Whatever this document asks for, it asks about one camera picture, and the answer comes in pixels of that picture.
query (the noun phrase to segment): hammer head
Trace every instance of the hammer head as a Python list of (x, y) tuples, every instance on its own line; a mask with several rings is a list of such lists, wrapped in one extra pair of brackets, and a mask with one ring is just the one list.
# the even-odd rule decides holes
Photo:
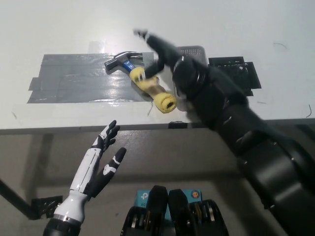
[(112, 70), (116, 66), (122, 66), (124, 62), (128, 61), (130, 58), (142, 59), (142, 53), (140, 52), (122, 52), (114, 56), (113, 59), (105, 62), (106, 70)]

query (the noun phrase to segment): hammer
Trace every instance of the hammer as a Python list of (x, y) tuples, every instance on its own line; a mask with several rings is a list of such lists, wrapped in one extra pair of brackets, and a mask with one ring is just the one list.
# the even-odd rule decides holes
[(153, 99), (156, 107), (162, 113), (173, 111), (176, 107), (175, 97), (158, 84), (156, 76), (146, 78), (144, 68), (135, 67), (129, 61), (130, 58), (142, 59), (143, 56), (139, 52), (119, 53), (112, 60), (105, 63), (106, 71), (110, 71), (116, 66), (122, 66), (128, 71), (131, 80)]
[(122, 66), (129, 73), (135, 68), (129, 61), (130, 58), (142, 59), (142, 53), (140, 52), (122, 52), (114, 56), (113, 59), (105, 62), (105, 68), (107, 71), (114, 69), (116, 66)]

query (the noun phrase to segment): white robotic hand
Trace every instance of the white robotic hand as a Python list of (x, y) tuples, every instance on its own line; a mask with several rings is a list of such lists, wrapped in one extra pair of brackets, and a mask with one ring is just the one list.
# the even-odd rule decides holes
[(84, 206), (91, 197), (96, 197), (114, 176), (126, 153), (121, 148), (98, 174), (99, 161), (108, 147), (116, 141), (120, 127), (112, 121), (88, 149), (75, 174), (69, 196), (56, 208), (54, 217), (48, 222), (45, 236), (74, 236), (80, 233), (84, 221)]

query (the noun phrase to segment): black robotic arm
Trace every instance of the black robotic arm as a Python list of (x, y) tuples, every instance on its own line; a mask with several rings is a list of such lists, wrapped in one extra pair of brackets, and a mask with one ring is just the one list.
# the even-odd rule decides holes
[(170, 67), (177, 89), (201, 121), (219, 133), (237, 156), (239, 169), (289, 235), (315, 235), (315, 162), (294, 140), (259, 118), (243, 92), (220, 70), (208, 68), (147, 31), (135, 30), (159, 60), (150, 78)]

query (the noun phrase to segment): table surface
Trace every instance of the table surface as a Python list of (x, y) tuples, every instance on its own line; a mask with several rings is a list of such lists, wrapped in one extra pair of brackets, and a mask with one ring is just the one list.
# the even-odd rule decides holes
[[(201, 45), (207, 57), (243, 56), (254, 63), (262, 86), (249, 97), (260, 117), (312, 122), (314, 9), (312, 0), (5, 0), (0, 133), (92, 131), (113, 119), (123, 129), (198, 121), (177, 109), (162, 114), (153, 106), (150, 111), (151, 102), (27, 104), (44, 54), (91, 53), (94, 42), (103, 45), (98, 53), (150, 51), (133, 28), (148, 29), (177, 46)], [(172, 89), (169, 73), (160, 77)]]

